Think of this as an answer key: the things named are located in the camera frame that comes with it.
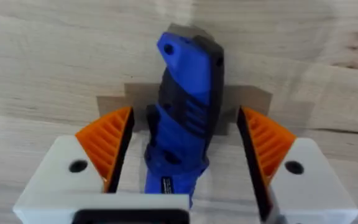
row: label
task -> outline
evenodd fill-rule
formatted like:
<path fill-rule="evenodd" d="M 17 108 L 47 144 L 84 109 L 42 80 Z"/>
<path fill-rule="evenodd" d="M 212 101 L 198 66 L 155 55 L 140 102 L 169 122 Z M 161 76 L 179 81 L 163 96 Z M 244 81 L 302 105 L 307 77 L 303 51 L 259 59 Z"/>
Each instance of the label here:
<path fill-rule="evenodd" d="M 161 177 L 161 193 L 173 194 L 173 180 L 171 177 Z"/>

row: mounting hole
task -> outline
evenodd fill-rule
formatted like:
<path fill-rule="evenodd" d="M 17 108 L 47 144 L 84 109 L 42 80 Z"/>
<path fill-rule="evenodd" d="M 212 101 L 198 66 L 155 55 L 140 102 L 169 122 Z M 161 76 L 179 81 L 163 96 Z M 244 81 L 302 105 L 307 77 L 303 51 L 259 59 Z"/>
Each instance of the mounting hole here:
<path fill-rule="evenodd" d="M 220 67 L 223 65 L 223 58 L 222 57 L 219 57 L 217 60 L 216 60 L 216 66 Z"/>
<path fill-rule="evenodd" d="M 285 163 L 285 168 L 287 168 L 287 170 L 292 173 L 292 174 L 296 174 L 296 175 L 301 175 L 303 174 L 303 171 L 305 171 L 305 169 L 303 168 L 303 165 L 300 164 L 298 161 L 288 161 Z"/>
<path fill-rule="evenodd" d="M 170 44 L 165 44 L 164 45 L 164 52 L 167 53 L 167 55 L 172 55 L 173 54 L 173 47 Z"/>
<path fill-rule="evenodd" d="M 82 159 L 78 159 L 70 164 L 68 170 L 70 172 L 81 172 L 88 166 L 88 162 Z"/>

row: wood grain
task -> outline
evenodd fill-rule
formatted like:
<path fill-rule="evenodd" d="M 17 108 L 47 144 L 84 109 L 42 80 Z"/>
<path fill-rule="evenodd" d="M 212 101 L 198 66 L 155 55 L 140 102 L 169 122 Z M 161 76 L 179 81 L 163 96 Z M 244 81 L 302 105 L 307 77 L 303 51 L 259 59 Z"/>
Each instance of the wood grain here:
<path fill-rule="evenodd" d="M 0 0 L 0 223 L 19 222 L 11 207 L 42 156 L 99 116 L 98 96 L 160 82 L 155 44 L 172 22 L 210 33 L 226 84 L 272 95 L 268 115 L 313 138 L 358 204 L 358 1 Z M 122 190 L 142 188 L 141 150 Z M 192 220 L 257 223 L 236 130 L 209 154 Z"/>

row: orange jaw pad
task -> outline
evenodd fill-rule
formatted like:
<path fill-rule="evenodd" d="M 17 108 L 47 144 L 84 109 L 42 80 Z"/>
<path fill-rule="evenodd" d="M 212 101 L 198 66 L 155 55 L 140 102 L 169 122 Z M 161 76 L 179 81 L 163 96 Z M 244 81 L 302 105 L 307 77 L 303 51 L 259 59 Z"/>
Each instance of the orange jaw pad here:
<path fill-rule="evenodd" d="M 260 170 L 269 184 L 296 136 L 268 117 L 242 107 Z"/>
<path fill-rule="evenodd" d="M 134 125 L 133 109 L 113 111 L 75 134 L 104 180 L 104 191 L 115 192 Z"/>

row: blue rotary tool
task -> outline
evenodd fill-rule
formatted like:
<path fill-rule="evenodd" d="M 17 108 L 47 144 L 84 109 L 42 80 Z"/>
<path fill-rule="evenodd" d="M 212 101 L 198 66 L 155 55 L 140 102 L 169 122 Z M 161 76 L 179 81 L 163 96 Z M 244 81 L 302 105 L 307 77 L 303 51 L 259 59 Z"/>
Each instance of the blue rotary tool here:
<path fill-rule="evenodd" d="M 218 121 L 224 85 L 223 48 L 197 35 L 163 33 L 158 49 L 167 64 L 158 103 L 147 107 L 147 194 L 193 196 L 208 167 L 206 151 Z"/>

